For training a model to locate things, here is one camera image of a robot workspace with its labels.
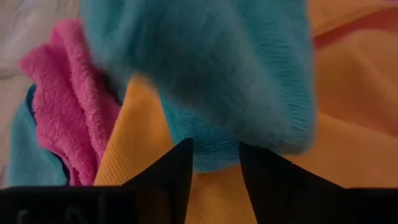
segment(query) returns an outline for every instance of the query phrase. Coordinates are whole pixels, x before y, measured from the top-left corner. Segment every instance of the orange fabric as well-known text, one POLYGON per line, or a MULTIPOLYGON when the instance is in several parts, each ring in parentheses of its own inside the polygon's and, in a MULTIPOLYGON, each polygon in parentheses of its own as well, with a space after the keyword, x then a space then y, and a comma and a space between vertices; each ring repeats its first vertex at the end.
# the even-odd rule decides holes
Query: orange fabric
MULTIPOLYGON (((134 75, 95 179, 120 185, 173 147, 156 91, 134 75)), ((255 223, 240 168, 194 174, 187 223, 255 223)))
MULTIPOLYGON (((398 14, 388 22, 369 19, 395 7, 383 0, 310 1, 319 44, 318 132, 309 153, 288 159, 344 187, 398 187, 398 36, 391 27, 398 14), (356 21, 362 23, 344 28, 356 21)), ((157 93, 134 76, 95 185, 122 184, 171 147, 157 93)), ((239 167, 194 174, 187 223, 255 222, 239 167)))
POLYGON ((398 35, 359 30, 317 52, 318 135, 290 159, 344 187, 398 187, 398 35))

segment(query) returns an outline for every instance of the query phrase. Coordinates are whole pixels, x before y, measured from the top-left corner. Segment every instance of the folded cloth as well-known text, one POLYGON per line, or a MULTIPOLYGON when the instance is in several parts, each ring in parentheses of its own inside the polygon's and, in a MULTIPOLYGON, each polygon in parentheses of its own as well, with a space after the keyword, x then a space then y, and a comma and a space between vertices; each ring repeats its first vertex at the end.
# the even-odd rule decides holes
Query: folded cloth
MULTIPOLYGON (((355 9, 368 10, 362 6, 355 9)), ((398 187, 398 32, 384 30, 386 24, 396 28, 398 14, 390 19, 378 20, 373 30, 351 29, 316 54, 320 110, 315 145, 307 154, 288 159, 343 187, 398 187)), ((169 138, 157 93, 148 81, 133 77, 95 185, 119 185, 133 178, 173 146, 169 138)), ((255 222, 238 166, 193 175, 186 223, 255 222)))
POLYGON ((230 151, 233 161, 199 171, 236 163, 234 139, 291 154, 310 147, 304 1, 83 0, 81 15, 96 65, 115 82, 138 70, 157 87, 174 144, 192 137, 196 151, 230 151))
POLYGON ((20 67, 37 85, 39 145, 63 159, 70 185, 93 184, 119 106, 91 64, 80 22, 59 22, 51 41, 22 58, 20 67))
MULTIPOLYGON (((361 19, 371 17, 373 14, 384 13, 385 10, 397 6, 396 2, 388 0, 352 0, 352 1, 327 1, 309 0, 308 15, 310 17, 312 32, 314 36, 329 35, 329 32, 336 32, 336 28, 347 26, 351 22, 361 23, 361 19)), ((380 28, 389 20, 373 19, 367 24, 375 24, 380 28)))
POLYGON ((26 99, 19 107, 12 122, 6 187, 65 185, 68 183, 62 169, 62 162, 37 143, 36 124, 32 111, 35 89, 35 85, 28 89, 26 99))
POLYGON ((318 136, 292 162, 344 187, 398 187, 396 43, 398 32, 359 29, 318 50, 318 136))

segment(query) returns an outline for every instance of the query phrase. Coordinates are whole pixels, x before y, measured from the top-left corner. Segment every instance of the towel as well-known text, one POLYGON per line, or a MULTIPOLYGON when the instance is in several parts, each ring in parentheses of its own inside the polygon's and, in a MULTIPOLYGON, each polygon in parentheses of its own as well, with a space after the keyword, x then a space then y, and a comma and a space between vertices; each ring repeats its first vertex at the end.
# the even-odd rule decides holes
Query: towel
POLYGON ((12 122, 6 187, 56 186, 68 183, 62 162, 37 143, 32 111, 35 89, 35 85, 28 89, 26 99, 12 122))
MULTIPOLYGON (((320 2, 329 6, 330 13, 340 14, 341 8, 327 0, 310 1, 310 14, 321 14, 318 10, 323 8, 316 7, 320 2)), ((315 60, 320 105, 315 144, 304 155, 286 158, 342 187, 398 187, 398 13, 392 13, 394 4, 369 12, 365 3, 356 1, 355 10, 368 14, 347 17, 343 23, 366 19, 361 26, 347 29, 339 23, 321 33, 320 39, 315 36, 315 42, 323 46, 315 60), (376 18, 390 19, 369 21, 366 17, 374 13, 376 18)), ((123 184, 173 146, 161 103, 147 80, 132 78, 95 185, 123 184)), ((239 166, 193 175, 186 223, 255 222, 239 166)))
POLYGON ((235 165, 237 140, 299 154, 313 140, 306 5, 291 0, 92 1, 81 15, 93 60, 115 83, 156 86, 174 144, 194 171, 235 165))
POLYGON ((119 106, 91 64, 80 22, 59 22, 51 41, 19 64, 37 85, 33 109, 39 146, 62 158, 70 185, 92 185, 119 106))

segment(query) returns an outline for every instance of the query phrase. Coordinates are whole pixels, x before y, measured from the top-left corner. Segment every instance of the blue towel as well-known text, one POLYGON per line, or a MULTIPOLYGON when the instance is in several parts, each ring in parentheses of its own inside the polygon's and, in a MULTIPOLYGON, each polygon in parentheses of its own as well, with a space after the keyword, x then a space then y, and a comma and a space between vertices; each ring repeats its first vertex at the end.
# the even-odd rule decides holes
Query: blue towel
POLYGON ((305 1, 82 0, 92 58, 123 91, 134 71, 159 91, 196 171, 238 163, 238 142, 311 146, 316 117, 305 1))
POLYGON ((35 89, 35 85, 29 88, 12 124, 7 187, 65 185, 68 181, 62 162, 37 144, 31 107, 35 89))

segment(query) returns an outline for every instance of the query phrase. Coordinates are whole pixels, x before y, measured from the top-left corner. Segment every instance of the turquoise fuzzy fabric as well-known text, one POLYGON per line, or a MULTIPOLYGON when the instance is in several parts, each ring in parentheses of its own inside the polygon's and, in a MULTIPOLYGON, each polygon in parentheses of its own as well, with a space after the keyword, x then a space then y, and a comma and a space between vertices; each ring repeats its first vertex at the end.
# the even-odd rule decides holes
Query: turquoise fuzzy fabric
POLYGON ((7 187, 65 185, 68 180, 62 162, 36 141, 36 125, 31 110, 32 85, 18 109, 11 128, 10 161, 6 171, 7 187))
POLYGON ((81 0, 91 56, 123 97, 138 70, 159 91, 195 171, 237 164, 237 140, 299 154, 316 117, 312 43, 300 0, 81 0))

